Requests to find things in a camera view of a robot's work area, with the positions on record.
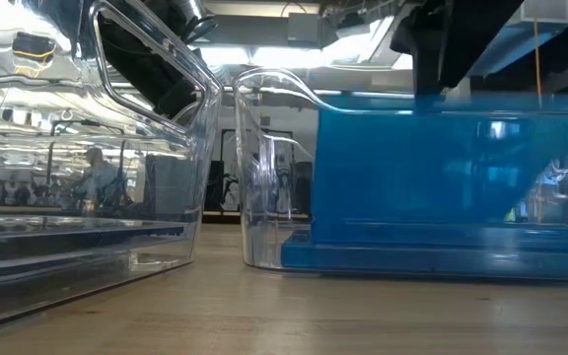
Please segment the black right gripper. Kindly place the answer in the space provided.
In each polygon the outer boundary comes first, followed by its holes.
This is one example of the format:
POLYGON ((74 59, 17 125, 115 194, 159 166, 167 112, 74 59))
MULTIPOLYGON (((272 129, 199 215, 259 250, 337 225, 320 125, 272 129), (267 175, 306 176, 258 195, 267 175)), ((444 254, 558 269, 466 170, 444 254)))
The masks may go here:
POLYGON ((413 60, 416 97, 454 88, 524 0, 421 0, 394 30, 390 49, 413 60))

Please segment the clear black jewel case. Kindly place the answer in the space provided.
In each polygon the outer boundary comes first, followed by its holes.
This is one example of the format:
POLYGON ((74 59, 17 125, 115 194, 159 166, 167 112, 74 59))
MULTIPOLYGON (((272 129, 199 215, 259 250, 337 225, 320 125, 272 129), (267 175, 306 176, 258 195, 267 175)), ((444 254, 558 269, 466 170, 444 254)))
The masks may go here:
POLYGON ((177 255, 134 252, 0 273, 0 321, 188 263, 177 255))
POLYGON ((181 241, 184 223, 55 216, 0 216, 0 261, 181 241))

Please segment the clear plastic bin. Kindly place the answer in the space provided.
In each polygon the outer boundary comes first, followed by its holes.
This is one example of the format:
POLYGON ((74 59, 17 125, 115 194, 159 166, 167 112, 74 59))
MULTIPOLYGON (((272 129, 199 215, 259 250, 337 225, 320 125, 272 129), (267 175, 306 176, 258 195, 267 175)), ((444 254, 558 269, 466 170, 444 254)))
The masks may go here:
POLYGON ((222 88, 204 63, 200 107, 186 124, 119 102, 101 77, 90 14, 99 0, 0 0, 0 216, 55 216, 184 223, 181 241, 0 261, 0 273, 70 259, 138 253, 193 259, 222 88), (56 42, 38 63, 15 56, 17 32, 56 42), (123 171, 118 207, 78 200, 73 188, 97 147, 123 171))
MULTIPOLYGON (((281 264, 281 248, 295 231, 313 224, 312 186, 320 110, 339 99, 359 107, 391 104, 400 107, 477 105, 487 100, 527 104, 538 110, 568 109, 562 98, 525 95, 480 95, 451 99, 441 95, 402 97, 393 93, 319 94, 284 69, 253 69, 234 85, 239 200, 245 262, 285 271, 357 273, 289 269, 281 264)), ((553 159, 538 176, 527 196, 500 221, 568 225, 568 151, 553 159)), ((568 253, 568 244, 524 243, 497 238, 480 245, 319 244, 356 248, 492 249, 568 253)))

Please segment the person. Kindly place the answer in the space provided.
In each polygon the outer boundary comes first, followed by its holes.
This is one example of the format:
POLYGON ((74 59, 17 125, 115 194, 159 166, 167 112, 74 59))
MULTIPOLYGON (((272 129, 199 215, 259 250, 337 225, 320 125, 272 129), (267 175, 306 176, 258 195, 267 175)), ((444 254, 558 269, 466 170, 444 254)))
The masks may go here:
POLYGON ((125 192, 122 169, 106 161, 101 148, 88 149, 85 158, 89 166, 76 182, 74 196, 80 201, 91 200, 100 209, 118 207, 125 192))

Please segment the black yellow ceiling reel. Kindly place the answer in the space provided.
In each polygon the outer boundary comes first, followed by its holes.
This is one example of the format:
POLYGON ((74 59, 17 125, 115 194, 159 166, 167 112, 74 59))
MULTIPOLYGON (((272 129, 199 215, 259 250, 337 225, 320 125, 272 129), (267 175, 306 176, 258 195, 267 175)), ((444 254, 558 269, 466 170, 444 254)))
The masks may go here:
POLYGON ((47 36, 17 32, 12 42, 12 52, 15 56, 38 63, 51 61, 55 51, 56 42, 47 36))

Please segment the grey ceiling air duct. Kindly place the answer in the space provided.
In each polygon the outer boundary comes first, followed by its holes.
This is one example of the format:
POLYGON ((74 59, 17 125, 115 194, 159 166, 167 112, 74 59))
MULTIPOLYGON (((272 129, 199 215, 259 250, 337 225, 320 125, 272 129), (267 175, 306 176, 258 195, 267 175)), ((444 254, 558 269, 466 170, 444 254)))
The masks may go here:
MULTIPOLYGON (((469 71, 475 91, 524 91, 535 84, 535 50, 568 29, 568 21, 520 18, 506 24, 469 71)), ((546 55, 540 50, 539 59, 546 55)))

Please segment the silver ceiling duct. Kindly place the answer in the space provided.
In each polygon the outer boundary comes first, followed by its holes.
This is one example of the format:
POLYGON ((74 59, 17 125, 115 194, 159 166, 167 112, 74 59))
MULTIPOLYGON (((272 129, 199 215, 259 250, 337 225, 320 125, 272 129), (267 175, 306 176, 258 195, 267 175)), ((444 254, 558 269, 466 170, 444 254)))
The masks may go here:
POLYGON ((168 0, 174 22, 182 27, 194 22, 195 31, 207 31, 217 25, 215 15, 202 0, 168 0))

